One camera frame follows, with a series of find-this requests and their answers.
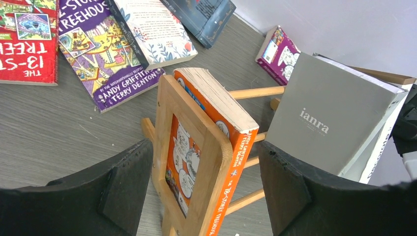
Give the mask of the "floral white book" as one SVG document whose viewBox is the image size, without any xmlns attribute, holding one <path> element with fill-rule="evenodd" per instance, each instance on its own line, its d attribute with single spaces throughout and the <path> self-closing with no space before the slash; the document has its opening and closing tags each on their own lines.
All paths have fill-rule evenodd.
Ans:
<svg viewBox="0 0 417 236">
<path fill-rule="evenodd" d="M 161 1 L 108 0 L 106 4 L 144 70 L 197 56 L 184 26 Z"/>
</svg>

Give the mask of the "orange treehouse book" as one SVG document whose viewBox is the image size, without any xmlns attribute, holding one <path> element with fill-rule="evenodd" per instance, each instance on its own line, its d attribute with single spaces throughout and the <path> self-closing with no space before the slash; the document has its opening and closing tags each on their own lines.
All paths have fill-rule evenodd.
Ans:
<svg viewBox="0 0 417 236">
<path fill-rule="evenodd" d="M 219 233 L 259 125 L 207 70 L 174 70 L 165 181 L 179 207 L 181 236 Z"/>
</svg>

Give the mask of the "purple cartoon book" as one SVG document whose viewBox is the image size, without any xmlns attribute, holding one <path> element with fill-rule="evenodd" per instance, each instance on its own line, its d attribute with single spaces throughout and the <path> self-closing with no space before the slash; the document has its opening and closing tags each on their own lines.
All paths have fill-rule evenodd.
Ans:
<svg viewBox="0 0 417 236">
<path fill-rule="evenodd" d="M 255 57 L 255 62 L 279 85 L 287 85 L 300 50 L 280 26 L 266 34 L 265 40 Z"/>
</svg>

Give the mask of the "grey ianra book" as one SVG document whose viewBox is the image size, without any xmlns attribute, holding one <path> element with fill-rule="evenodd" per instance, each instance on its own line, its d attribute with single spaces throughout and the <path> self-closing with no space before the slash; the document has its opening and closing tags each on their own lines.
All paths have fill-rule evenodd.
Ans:
<svg viewBox="0 0 417 236">
<path fill-rule="evenodd" d="M 343 177 L 406 94 L 334 60 L 301 53 L 266 141 Z"/>
</svg>

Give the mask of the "wooden book rack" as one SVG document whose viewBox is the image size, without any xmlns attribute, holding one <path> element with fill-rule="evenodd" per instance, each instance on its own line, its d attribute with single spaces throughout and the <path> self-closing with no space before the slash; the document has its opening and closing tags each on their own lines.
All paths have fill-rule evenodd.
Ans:
<svg viewBox="0 0 417 236">
<path fill-rule="evenodd" d="M 258 199 L 256 194 L 231 201 L 238 178 L 230 177 L 233 145 L 186 87 L 179 74 L 159 79 L 156 123 L 142 119 L 142 130 L 153 144 L 151 178 L 165 208 L 165 236 L 215 236 L 224 216 Z M 174 154 L 172 130 L 183 124 L 202 154 L 202 170 L 189 210 L 184 213 L 166 182 Z M 261 142 L 261 167 L 268 213 L 275 236 L 414 236 L 417 233 L 417 183 L 376 187 L 319 170 L 264 141 L 257 129 L 246 129 L 239 140 Z"/>
</svg>

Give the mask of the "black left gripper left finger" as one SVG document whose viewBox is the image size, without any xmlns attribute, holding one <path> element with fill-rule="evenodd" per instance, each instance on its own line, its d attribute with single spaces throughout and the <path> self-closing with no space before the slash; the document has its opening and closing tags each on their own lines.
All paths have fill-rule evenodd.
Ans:
<svg viewBox="0 0 417 236">
<path fill-rule="evenodd" d="M 152 142 L 45 186 L 0 191 L 3 236 L 134 236 L 152 169 Z"/>
</svg>

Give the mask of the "purple yellow treehouse book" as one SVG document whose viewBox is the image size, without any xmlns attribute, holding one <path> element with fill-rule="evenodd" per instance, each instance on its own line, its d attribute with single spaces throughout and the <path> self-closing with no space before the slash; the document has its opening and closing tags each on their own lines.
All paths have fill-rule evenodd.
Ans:
<svg viewBox="0 0 417 236">
<path fill-rule="evenodd" d="M 59 47 L 100 112 L 158 85 L 146 71 L 104 0 L 59 1 Z"/>
</svg>

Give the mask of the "white Decorate book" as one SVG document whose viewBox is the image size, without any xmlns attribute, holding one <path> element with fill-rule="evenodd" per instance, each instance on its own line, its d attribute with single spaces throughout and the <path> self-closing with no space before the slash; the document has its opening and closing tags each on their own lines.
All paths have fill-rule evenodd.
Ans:
<svg viewBox="0 0 417 236">
<path fill-rule="evenodd" d="M 415 78 L 314 57 L 325 85 L 303 115 L 312 131 L 300 158 L 334 175 L 368 183 Z"/>
</svg>

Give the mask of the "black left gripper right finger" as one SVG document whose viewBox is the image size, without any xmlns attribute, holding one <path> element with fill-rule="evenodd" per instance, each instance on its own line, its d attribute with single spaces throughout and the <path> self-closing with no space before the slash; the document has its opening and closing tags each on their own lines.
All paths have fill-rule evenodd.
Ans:
<svg viewBox="0 0 417 236">
<path fill-rule="evenodd" d="M 414 236 L 417 182 L 373 186 L 330 174 L 262 141 L 259 164 L 275 236 Z"/>
</svg>

